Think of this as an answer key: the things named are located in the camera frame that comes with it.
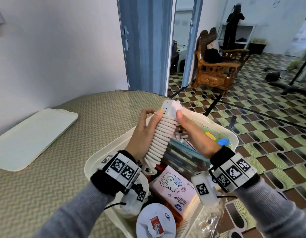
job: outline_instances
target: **extension cord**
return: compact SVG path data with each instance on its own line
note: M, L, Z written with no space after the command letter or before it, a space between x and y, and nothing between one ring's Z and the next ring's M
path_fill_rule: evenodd
M169 144L171 137L174 137L174 132L178 125L176 112L181 109L182 106L179 101L164 101L161 107L163 118L155 128L151 146L144 157L145 164L143 164L142 172L145 175L151 176L157 173L155 166L161 163L166 147Z

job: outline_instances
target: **pink tissue pack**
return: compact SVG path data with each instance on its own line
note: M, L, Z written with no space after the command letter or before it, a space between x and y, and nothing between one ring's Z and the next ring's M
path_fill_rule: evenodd
M170 166L167 166L161 175L150 183L150 187L171 204L182 217L191 211L191 204L198 198L193 184Z

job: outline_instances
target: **chair leg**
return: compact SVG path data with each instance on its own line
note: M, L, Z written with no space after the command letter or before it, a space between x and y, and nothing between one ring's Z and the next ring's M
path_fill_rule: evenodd
M194 88L198 88L197 79L195 80L193 87L194 87Z

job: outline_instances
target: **black tripod stand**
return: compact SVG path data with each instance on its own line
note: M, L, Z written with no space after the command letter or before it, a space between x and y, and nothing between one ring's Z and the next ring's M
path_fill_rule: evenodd
M269 84L272 85L272 86L275 86L275 87L282 88L283 89L283 92L281 93L282 95L286 95L290 92L297 92L297 93L306 95L306 89L300 89L298 87L293 86L293 83L298 78L298 76L301 74L301 72L303 71L305 66L306 66L306 61L302 65L302 67L299 69L299 71L297 72L297 74L295 75L293 80L288 85L280 84L280 83L277 83L277 82L270 82Z

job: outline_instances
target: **red label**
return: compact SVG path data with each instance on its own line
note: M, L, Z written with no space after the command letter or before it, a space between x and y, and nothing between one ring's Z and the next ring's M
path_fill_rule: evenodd
M158 219L157 216L151 219L151 224L153 229L156 231L156 233L158 232L161 235L164 232L160 220Z

